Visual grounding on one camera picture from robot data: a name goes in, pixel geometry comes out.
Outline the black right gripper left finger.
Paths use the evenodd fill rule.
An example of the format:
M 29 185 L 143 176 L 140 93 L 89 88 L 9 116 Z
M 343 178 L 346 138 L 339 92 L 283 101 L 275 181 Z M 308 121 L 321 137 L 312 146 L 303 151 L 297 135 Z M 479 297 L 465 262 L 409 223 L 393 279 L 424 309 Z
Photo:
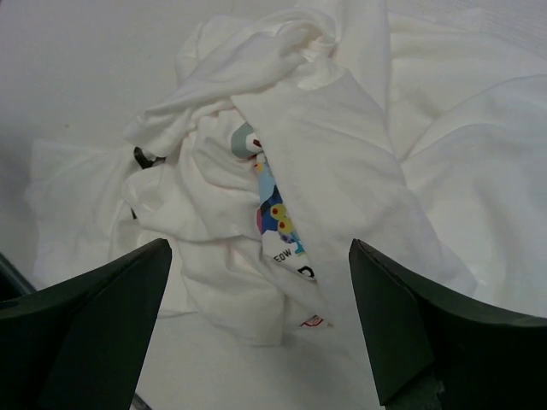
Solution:
M 172 250 L 165 239 L 35 290 L 1 259 L 1 407 L 128 409 Z

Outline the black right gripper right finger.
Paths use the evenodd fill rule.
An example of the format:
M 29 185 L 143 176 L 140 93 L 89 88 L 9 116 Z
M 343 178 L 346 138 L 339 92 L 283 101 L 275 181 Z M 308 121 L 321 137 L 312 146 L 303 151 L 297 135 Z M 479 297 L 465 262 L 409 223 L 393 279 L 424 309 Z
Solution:
M 545 408 L 545 319 L 453 291 L 359 240 L 349 259 L 383 407 Z

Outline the white t-shirt with black print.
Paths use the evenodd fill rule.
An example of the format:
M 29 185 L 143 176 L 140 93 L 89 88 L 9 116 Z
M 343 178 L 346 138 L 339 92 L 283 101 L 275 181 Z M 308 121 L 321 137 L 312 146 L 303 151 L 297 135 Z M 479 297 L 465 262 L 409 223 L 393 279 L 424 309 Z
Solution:
M 181 248 L 197 212 L 172 156 L 143 145 L 95 149 L 38 141 L 26 199 L 38 220 L 37 285 L 59 284 L 165 238 L 173 260 L 160 315 L 200 311 Z

